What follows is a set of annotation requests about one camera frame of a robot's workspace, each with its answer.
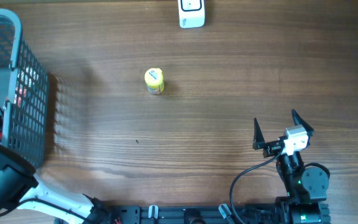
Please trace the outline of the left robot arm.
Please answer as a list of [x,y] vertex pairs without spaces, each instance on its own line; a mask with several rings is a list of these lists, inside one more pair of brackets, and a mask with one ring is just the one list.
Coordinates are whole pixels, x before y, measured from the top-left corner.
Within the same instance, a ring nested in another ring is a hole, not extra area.
[[[0,112],[0,132],[2,118]],[[100,200],[44,182],[35,168],[0,144],[0,217],[34,210],[54,217],[55,223],[114,223],[116,217]]]

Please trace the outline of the yellow lidded small bottle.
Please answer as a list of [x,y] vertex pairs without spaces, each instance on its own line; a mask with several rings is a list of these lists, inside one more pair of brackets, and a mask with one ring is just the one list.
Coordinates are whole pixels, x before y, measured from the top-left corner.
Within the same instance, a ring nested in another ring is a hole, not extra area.
[[161,94],[164,90],[163,73],[160,68],[150,68],[145,72],[144,80],[152,94]]

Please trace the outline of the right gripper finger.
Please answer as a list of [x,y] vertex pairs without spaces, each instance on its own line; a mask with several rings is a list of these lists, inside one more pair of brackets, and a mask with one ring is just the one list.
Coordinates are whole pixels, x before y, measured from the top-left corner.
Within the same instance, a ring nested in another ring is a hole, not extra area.
[[254,118],[254,138],[252,147],[255,150],[263,149],[265,147],[265,139],[257,118]]
[[302,125],[305,128],[307,135],[313,135],[314,129],[296,112],[295,109],[291,110],[291,115],[295,126]]

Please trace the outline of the red white small carton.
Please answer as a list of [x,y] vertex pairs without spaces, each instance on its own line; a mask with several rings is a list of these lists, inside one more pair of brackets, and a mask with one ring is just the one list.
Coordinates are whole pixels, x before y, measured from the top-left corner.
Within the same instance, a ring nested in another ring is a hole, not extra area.
[[39,79],[38,73],[31,67],[26,67],[25,70],[17,73],[17,79],[15,91],[14,103],[21,107],[24,98],[30,98],[29,90],[34,89],[36,82]]

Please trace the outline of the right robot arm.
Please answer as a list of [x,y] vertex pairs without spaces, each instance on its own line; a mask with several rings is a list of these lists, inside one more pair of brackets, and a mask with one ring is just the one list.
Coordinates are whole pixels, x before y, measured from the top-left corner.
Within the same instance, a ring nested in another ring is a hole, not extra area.
[[274,141],[264,139],[259,123],[254,119],[253,148],[263,150],[263,156],[274,157],[277,172],[284,183],[286,197],[277,197],[269,215],[271,223],[330,223],[329,207],[325,204],[330,172],[318,163],[305,164],[300,152],[310,146],[314,129],[295,111],[294,125]]

